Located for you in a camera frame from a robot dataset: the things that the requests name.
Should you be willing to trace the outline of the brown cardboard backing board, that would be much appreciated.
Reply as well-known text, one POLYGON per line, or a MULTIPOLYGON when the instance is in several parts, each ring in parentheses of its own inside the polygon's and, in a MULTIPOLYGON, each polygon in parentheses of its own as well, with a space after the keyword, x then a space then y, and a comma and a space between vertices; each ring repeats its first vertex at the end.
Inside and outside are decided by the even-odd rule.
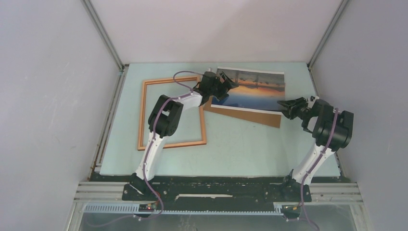
POLYGON ((204 110, 212 112, 212 113, 221 114, 224 116, 230 116, 233 118, 238 118, 238 119, 255 122, 258 124, 262 124, 262 125, 267 125, 270 127, 275 127, 275 128, 281 127, 280 125, 281 115, 216 108, 216 107, 212 107, 210 102, 207 102, 204 105, 204 110))

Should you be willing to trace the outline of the sunset photo print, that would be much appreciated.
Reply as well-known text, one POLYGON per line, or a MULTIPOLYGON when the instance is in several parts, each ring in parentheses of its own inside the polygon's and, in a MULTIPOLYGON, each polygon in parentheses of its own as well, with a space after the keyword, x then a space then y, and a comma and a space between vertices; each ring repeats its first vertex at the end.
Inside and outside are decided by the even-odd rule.
POLYGON ((217 73, 224 73, 238 86, 229 90, 225 99, 214 98, 210 104, 211 108, 282 114, 278 101, 285 99, 284 72, 219 66, 217 73))

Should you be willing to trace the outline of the wooden picture frame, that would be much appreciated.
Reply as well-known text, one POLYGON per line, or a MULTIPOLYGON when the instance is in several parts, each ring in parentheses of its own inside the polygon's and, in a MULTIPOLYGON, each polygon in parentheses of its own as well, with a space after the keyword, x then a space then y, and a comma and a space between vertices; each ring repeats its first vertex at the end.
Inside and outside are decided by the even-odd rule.
MULTIPOLYGON (((190 92, 187 87, 174 82, 172 78, 144 80, 141 86, 140 116, 137 150, 147 148, 149 137, 148 118, 161 95, 176 97, 190 92)), ((175 133, 168 138, 165 149, 206 145, 206 127, 203 107, 193 107, 181 114, 175 133)))

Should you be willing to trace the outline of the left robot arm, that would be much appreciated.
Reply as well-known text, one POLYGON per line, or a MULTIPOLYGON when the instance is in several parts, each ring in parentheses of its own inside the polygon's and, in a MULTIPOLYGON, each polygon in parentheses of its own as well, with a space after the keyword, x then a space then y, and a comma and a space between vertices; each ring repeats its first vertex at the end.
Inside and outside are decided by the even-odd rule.
POLYGON ((229 96, 229 90, 239 86, 225 73, 216 74, 212 71, 203 74, 178 71, 173 75, 172 81, 189 91, 177 97, 161 95, 148 118, 148 144, 137 170, 129 181, 134 188, 134 195, 143 201, 149 199, 154 192, 150 182, 156 175, 156 164, 168 138, 176 132, 182 113, 203 106, 211 97, 223 100, 229 96), (196 74, 202 78, 194 87, 190 87, 181 83, 180 78, 176 78, 176 75, 181 73, 196 74))

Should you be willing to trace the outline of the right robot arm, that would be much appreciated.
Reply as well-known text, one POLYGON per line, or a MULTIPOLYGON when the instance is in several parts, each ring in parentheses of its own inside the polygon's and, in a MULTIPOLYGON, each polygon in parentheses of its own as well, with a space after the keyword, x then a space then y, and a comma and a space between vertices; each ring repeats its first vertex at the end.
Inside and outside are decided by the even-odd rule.
POLYGON ((311 183, 321 165, 350 143, 354 114, 340 112, 327 101, 314 96, 280 100, 277 103, 287 119, 301 119, 303 131, 310 133, 315 141, 302 162, 291 170, 280 187, 280 196, 285 201, 301 200, 306 195, 306 186, 311 183))

